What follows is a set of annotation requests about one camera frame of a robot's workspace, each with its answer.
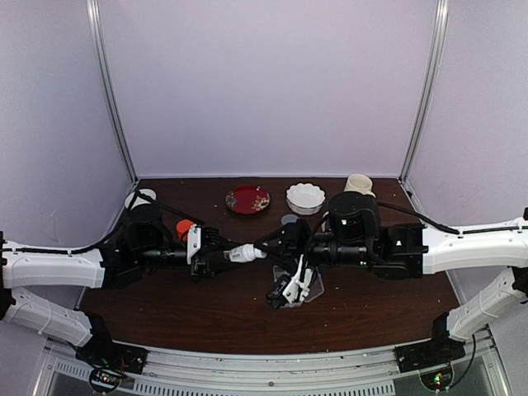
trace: ventilation grille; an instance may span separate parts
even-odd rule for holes
[[[248,392],[245,394],[233,392],[216,392],[190,390],[182,387],[172,387],[165,384],[139,382],[134,384],[134,393],[142,396],[253,396],[258,394],[273,394],[273,392]],[[299,394],[294,392],[280,392],[281,396],[394,396],[393,381],[383,381],[378,384],[352,386],[346,390],[323,391],[319,393]]]
[[[69,361],[57,361],[55,371],[61,374],[69,375],[70,377],[79,378],[80,380],[88,380],[88,376],[90,375],[89,369]]]

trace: wooden table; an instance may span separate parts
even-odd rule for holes
[[[170,179],[147,180],[159,201],[196,214],[225,237],[253,240],[281,226],[290,211],[285,190],[313,182],[327,196],[342,191],[343,179]],[[271,194],[268,209],[253,216],[227,210],[225,194],[257,184]],[[379,201],[409,208],[396,180],[374,180]],[[383,224],[415,222],[380,209]],[[313,225],[318,216],[309,218]],[[170,229],[177,218],[164,215]],[[271,354],[345,351],[427,338],[434,318],[457,306],[445,274],[418,280],[382,280],[358,267],[323,269],[324,294],[297,309],[272,309],[265,293],[273,284],[272,264],[194,282],[188,269],[158,271],[125,290],[89,290],[82,309],[103,316],[118,341],[151,347],[219,353]]]

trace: red plate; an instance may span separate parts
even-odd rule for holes
[[[267,208],[270,194],[259,186],[240,186],[225,196],[225,204],[235,213],[253,215]]]

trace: cup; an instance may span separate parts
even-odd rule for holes
[[[346,180],[345,191],[357,191],[361,194],[373,196],[372,181],[365,175],[350,175]]]

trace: white bowl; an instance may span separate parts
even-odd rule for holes
[[[311,183],[299,183],[286,191],[286,200],[290,209],[303,216],[319,212],[323,207],[324,198],[324,191]]]

